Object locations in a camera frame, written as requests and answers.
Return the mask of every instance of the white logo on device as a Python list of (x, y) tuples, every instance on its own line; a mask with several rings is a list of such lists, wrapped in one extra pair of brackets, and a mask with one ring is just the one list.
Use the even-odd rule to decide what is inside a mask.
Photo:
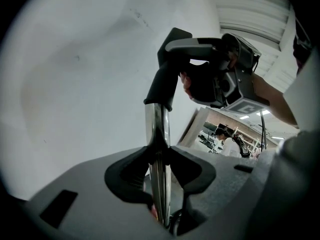
[(240, 109), (238, 109), (239, 112), (242, 112), (242, 113), (250, 113), (250, 112), (254, 112), (255, 111), (255, 107), (254, 106), (251, 106), (251, 105), (246, 105)]

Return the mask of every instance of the metal rod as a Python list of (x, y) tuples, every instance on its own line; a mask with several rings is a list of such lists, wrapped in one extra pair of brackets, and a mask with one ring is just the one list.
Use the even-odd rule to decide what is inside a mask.
[[(169, 225), (171, 201), (171, 168), (165, 164), (170, 147), (169, 111), (161, 104), (145, 105), (146, 141), (154, 147), (155, 161), (149, 164), (152, 195), (157, 219), (165, 227)], [(156, 140), (163, 140), (165, 147)]]

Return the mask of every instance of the black hair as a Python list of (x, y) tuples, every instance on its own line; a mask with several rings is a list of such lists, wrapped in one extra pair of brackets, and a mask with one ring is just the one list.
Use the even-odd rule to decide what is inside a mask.
[(222, 129), (222, 128), (217, 128), (216, 130), (215, 130), (215, 133), (214, 133), (215, 135), (224, 135), (224, 136), (226, 136), (227, 138), (231, 138), (231, 135), (226, 131), (226, 130), (224, 130), (224, 129)]

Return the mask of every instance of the white wall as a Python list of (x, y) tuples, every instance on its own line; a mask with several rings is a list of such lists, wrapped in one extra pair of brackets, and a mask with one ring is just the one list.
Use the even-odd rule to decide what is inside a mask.
[[(28, 200), (80, 162), (144, 146), (157, 51), (172, 27), (219, 36), (211, 2), (32, 0), (0, 58), (0, 169), (9, 193)], [(198, 107), (179, 82), (172, 145)]]

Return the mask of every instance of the black backpack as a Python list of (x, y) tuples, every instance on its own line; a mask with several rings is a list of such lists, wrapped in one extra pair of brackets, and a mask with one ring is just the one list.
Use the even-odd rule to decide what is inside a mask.
[(237, 143), (240, 147), (240, 154), (243, 158), (250, 157), (249, 149), (247, 148), (246, 144), (243, 142), (243, 140), (239, 137), (239, 135), (234, 134), (232, 136), (232, 140)]

